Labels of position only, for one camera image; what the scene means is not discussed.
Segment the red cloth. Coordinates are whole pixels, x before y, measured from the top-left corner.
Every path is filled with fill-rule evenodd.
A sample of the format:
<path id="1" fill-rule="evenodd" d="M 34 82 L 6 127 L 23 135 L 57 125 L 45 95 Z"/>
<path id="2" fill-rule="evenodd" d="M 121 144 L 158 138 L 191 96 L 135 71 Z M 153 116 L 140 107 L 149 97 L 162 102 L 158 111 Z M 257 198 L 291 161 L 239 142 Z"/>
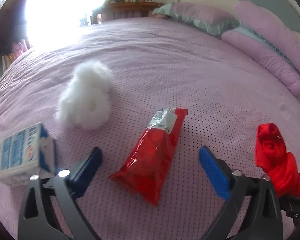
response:
<path id="1" fill-rule="evenodd" d="M 255 163 L 270 176 L 276 195 L 300 198 L 300 173 L 294 154 L 287 151 L 285 141 L 274 123 L 257 128 Z"/>

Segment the red snack bag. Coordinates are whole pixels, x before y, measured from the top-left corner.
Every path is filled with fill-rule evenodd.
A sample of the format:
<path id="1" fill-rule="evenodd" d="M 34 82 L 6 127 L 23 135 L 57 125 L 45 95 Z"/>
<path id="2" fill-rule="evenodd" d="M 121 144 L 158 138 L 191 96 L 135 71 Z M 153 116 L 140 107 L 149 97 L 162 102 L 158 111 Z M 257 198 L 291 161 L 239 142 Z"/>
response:
<path id="1" fill-rule="evenodd" d="M 109 178 L 157 206 L 186 116 L 183 108 L 158 110 L 124 164 Z"/>

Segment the white milk carton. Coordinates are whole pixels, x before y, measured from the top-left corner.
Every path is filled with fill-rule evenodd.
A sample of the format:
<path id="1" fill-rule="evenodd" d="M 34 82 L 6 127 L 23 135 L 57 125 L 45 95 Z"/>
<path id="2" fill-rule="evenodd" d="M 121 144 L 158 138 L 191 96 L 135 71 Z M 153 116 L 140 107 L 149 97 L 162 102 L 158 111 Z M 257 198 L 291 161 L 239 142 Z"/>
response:
<path id="1" fill-rule="evenodd" d="M 0 141 L 0 182 L 11 187 L 56 174 L 56 141 L 40 122 Z"/>

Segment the white fluffy ball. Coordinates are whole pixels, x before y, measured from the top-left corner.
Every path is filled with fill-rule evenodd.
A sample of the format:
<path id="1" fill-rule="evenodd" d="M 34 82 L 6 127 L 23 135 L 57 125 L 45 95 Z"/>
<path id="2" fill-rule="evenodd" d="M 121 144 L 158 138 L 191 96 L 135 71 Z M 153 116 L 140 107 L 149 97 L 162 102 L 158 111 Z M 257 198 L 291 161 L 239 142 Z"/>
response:
<path id="1" fill-rule="evenodd" d="M 74 68 L 74 75 L 58 100 L 56 119 L 64 127 L 95 130 L 111 116 L 110 91 L 114 76 L 101 61 L 85 61 Z"/>

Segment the purple bed sheet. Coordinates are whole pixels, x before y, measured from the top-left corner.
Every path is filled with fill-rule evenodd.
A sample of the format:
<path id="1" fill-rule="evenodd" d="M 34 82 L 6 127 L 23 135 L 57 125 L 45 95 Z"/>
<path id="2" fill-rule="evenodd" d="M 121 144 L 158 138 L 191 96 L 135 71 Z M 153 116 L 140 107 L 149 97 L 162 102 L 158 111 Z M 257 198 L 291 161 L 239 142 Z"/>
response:
<path id="1" fill-rule="evenodd" d="M 114 74 L 111 117 L 96 131 L 55 118 L 74 67 L 98 60 Z M 156 111 L 187 109 L 158 206 L 112 181 Z M 191 26 L 155 18 L 111 21 L 46 34 L 0 79 L 0 140 L 43 123 L 70 167 L 95 146 L 103 161 L 79 207 L 102 239 L 199 239 L 217 216 L 217 197 L 199 164 L 203 145 L 251 177 L 260 124 L 274 123 L 300 171 L 300 95 L 247 55 Z"/>

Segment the pink clothes on rack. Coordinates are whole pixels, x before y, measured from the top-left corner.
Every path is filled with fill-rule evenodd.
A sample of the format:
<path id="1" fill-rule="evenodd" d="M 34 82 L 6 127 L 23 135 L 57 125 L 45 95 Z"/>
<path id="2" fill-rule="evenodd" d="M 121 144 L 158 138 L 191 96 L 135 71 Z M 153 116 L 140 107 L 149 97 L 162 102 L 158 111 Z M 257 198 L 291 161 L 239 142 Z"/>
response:
<path id="1" fill-rule="evenodd" d="M 18 43 L 13 43 L 12 52 L 1 57 L 3 71 L 5 71 L 20 55 L 25 53 L 27 50 L 28 46 L 24 39 L 21 39 Z"/>

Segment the long purple bolster pillow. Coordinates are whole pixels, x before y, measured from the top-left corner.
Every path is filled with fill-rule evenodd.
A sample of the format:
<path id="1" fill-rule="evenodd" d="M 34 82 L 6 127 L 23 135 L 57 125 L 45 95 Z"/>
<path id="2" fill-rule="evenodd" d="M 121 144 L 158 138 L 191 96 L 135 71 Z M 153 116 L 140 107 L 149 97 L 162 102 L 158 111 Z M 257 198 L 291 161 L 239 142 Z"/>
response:
<path id="1" fill-rule="evenodd" d="M 300 73 L 300 33 L 290 30 L 269 10 L 251 1 L 240 1 L 234 11 L 245 27 L 261 35 L 283 53 Z"/>

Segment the purple pillow with teal trim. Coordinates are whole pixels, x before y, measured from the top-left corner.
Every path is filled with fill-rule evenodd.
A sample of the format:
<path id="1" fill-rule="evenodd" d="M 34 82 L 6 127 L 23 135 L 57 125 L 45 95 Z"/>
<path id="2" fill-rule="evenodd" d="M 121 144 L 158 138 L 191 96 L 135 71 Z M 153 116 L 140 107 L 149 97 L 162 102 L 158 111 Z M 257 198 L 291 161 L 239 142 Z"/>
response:
<path id="1" fill-rule="evenodd" d="M 154 9 L 153 15 L 191 25 L 212 36 L 221 36 L 239 27 L 239 21 L 232 14 L 203 4 L 174 2 Z"/>

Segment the wooden desk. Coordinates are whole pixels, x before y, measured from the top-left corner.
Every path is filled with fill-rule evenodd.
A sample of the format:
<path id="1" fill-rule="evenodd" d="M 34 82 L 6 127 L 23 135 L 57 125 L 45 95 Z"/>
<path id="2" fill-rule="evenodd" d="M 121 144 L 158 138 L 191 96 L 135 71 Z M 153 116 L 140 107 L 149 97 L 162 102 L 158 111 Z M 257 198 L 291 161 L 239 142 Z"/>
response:
<path id="1" fill-rule="evenodd" d="M 105 3 L 93 10 L 91 24 L 104 23 L 124 18 L 148 17 L 154 9 L 163 6 L 160 2 L 116 2 Z"/>

